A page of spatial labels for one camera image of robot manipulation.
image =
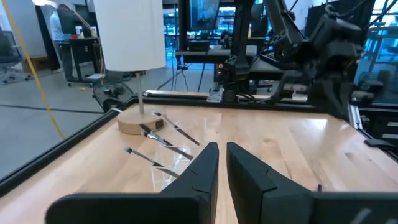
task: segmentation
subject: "office chair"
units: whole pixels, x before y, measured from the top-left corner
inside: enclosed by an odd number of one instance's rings
[[[15,75],[9,73],[20,72],[12,67],[22,62],[21,54],[18,51],[14,35],[11,31],[0,31],[0,68],[3,70],[2,81],[8,83],[8,79],[15,80]]]

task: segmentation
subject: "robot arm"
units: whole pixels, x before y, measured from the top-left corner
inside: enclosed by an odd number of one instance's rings
[[[231,57],[225,63],[229,78],[224,87],[228,91],[239,93],[239,82],[248,78],[246,43],[253,2],[235,0]],[[356,91],[358,87],[352,83],[354,74],[346,71],[361,56],[364,32],[361,28],[333,14],[325,14],[307,39],[294,24],[284,0],[264,0],[264,5],[274,30],[275,59],[279,63],[294,62],[298,68],[284,73],[276,93],[265,103],[275,104],[291,98],[294,91],[306,91],[308,104],[327,110],[337,118],[348,119],[353,95],[367,102],[373,98],[371,93]]]

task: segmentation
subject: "table surface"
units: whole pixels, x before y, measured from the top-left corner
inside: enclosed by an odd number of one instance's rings
[[[318,184],[324,191],[398,190],[398,163],[327,114],[156,106],[193,137],[218,143],[217,223],[237,223],[226,170],[231,141],[310,190]],[[171,126],[158,134],[175,145],[189,143]],[[43,223],[53,201],[76,192],[152,192],[150,164],[124,152],[126,146],[157,160],[173,156],[153,140],[120,133],[113,119],[0,198],[0,223]]]
[[[207,52],[197,52],[197,51],[176,51],[177,56],[229,56],[231,55],[231,49],[221,49],[221,45],[214,45],[212,49]],[[248,45],[246,46],[246,56],[255,57],[257,55],[257,46]]]

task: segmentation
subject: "round wooden disc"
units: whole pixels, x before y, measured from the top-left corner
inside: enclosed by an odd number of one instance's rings
[[[152,114],[152,111],[157,111],[165,116],[162,110],[153,107],[144,107],[144,109],[144,114],[140,114],[138,106],[120,113],[118,115],[119,131],[124,134],[141,135],[140,124],[148,126],[152,131],[158,131],[165,126],[165,122],[161,117]]]

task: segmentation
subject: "white lampshade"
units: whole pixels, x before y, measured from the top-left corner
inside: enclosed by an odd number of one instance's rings
[[[165,66],[162,0],[94,0],[94,6],[107,69]]]

